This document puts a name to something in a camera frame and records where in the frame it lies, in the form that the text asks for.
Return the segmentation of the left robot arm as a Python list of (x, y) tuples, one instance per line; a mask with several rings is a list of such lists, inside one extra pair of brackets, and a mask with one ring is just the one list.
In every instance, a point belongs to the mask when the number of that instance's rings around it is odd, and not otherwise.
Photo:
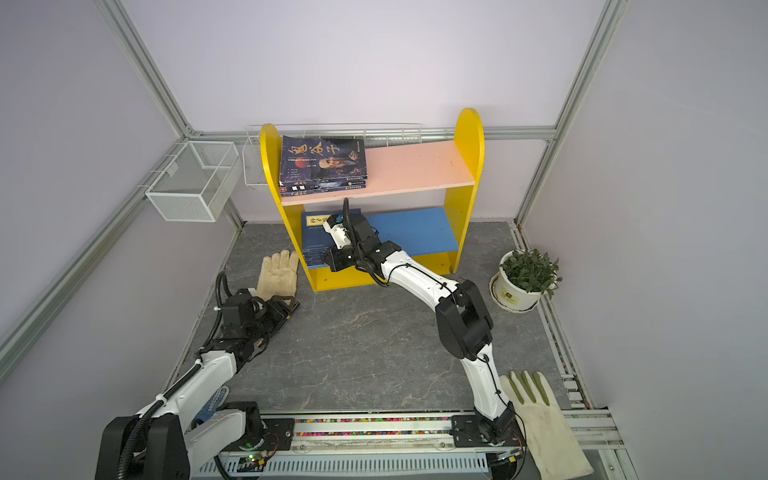
[(265, 424), (254, 401), (227, 401), (225, 384), (298, 308), (296, 284), (295, 269), (280, 267), (263, 270), (256, 288), (231, 292), (219, 273), (217, 317), (192, 367), (153, 403), (106, 426), (96, 478), (188, 479), (209, 461), (226, 477), (219, 455), (228, 446), (245, 451), (256, 469), (288, 449), (292, 426)]

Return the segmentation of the purple book with old man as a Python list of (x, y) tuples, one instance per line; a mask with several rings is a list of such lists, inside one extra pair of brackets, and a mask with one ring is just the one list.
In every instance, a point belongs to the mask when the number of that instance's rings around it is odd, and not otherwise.
[(330, 188), (308, 188), (307, 186), (295, 186), (287, 188), (285, 192), (280, 192), (282, 198), (300, 197), (306, 195), (319, 195), (324, 193), (345, 192), (350, 190), (361, 190), (366, 187), (365, 184), (341, 185)]

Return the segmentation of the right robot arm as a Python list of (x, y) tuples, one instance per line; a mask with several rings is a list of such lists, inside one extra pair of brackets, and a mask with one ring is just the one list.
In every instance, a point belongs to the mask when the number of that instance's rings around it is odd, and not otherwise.
[(460, 361), (473, 395), (477, 432), (468, 437), (493, 446), (516, 440), (525, 447), (521, 418), (501, 387), (492, 348), (494, 323), (477, 285), (448, 279), (398, 244), (381, 240), (364, 215), (351, 212), (348, 200), (323, 229), (334, 242), (323, 256), (333, 272), (355, 268), (382, 287), (398, 285), (434, 312), (441, 344)]

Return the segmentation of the dark wolf cover book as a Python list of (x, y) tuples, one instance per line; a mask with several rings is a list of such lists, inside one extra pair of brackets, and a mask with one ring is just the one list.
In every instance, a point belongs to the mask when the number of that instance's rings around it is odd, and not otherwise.
[(354, 185), (354, 184), (365, 184), (367, 186), (367, 180), (366, 179), (334, 179), (334, 180), (326, 180), (326, 181), (306, 181), (306, 182), (297, 182), (291, 185), (284, 185), (279, 187), (280, 192), (285, 192), (287, 188), (295, 187), (295, 186), (307, 186), (308, 188), (330, 188), (330, 187), (336, 187), (341, 185)]

